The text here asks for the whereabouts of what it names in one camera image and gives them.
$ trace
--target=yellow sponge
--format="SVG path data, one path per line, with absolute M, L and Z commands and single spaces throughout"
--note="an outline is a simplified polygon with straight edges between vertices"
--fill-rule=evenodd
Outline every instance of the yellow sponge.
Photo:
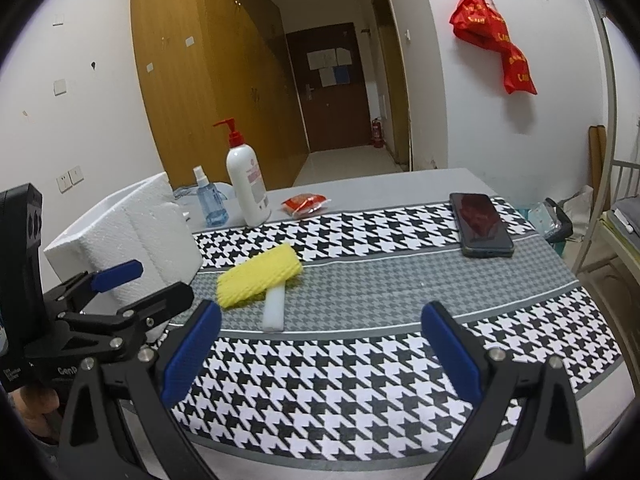
M 296 251 L 282 244 L 254 256 L 218 278 L 218 304 L 230 308 L 302 272 Z

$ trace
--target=blue paper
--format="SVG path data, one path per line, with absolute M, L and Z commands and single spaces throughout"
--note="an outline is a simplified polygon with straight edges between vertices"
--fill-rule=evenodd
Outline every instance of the blue paper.
M 335 83 L 338 85 L 348 85 L 351 83 L 348 66 L 334 66 Z

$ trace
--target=white foam block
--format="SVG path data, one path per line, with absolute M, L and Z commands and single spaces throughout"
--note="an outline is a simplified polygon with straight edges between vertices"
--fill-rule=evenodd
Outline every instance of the white foam block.
M 62 281 L 84 270 L 103 270 L 128 260 L 142 263 L 142 277 L 99 294 L 88 305 L 85 311 L 93 314 L 114 314 L 173 283 L 191 283 L 202 266 L 165 173 L 108 196 L 44 253 Z M 149 339 L 157 338 L 163 329 L 151 330 Z
M 284 330 L 285 284 L 267 290 L 262 311 L 262 331 L 282 332 Z

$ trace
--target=human hand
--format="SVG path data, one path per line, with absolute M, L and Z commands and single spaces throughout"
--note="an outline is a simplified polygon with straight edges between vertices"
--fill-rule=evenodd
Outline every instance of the human hand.
M 31 433 L 41 438 L 56 436 L 45 418 L 45 415 L 54 412 L 60 406 L 55 390 L 41 384 L 28 384 L 11 392 L 10 395 L 16 410 Z

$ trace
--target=houndstooth tablecloth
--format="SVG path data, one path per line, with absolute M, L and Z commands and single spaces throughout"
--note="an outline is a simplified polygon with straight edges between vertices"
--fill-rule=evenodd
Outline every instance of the houndstooth tablecloth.
M 196 303 L 220 272 L 288 242 L 305 272 L 287 292 L 286 330 L 259 331 L 262 303 L 225 312 L 223 332 L 173 410 L 199 443 L 296 466 L 387 468 L 436 461 L 470 413 L 419 329 L 440 300 L 514 359 L 564 360 L 578 398 L 620 362 L 588 293 L 511 206 L 494 198 L 512 260 L 460 252 L 448 203 L 326 214 L 195 235 Z M 503 421 L 507 431 L 520 407 Z

